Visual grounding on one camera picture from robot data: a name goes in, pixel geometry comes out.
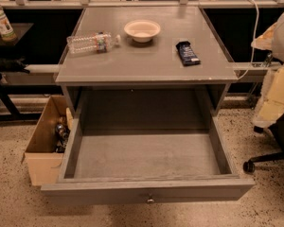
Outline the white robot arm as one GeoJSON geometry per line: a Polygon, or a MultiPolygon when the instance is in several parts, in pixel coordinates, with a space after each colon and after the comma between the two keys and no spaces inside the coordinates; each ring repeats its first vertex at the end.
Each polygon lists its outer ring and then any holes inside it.
{"type": "Polygon", "coordinates": [[[261,97],[257,102],[253,124],[268,128],[284,114],[284,12],[278,20],[251,43],[260,50],[270,50],[275,59],[283,62],[276,71],[269,69],[264,77],[261,97]]]}

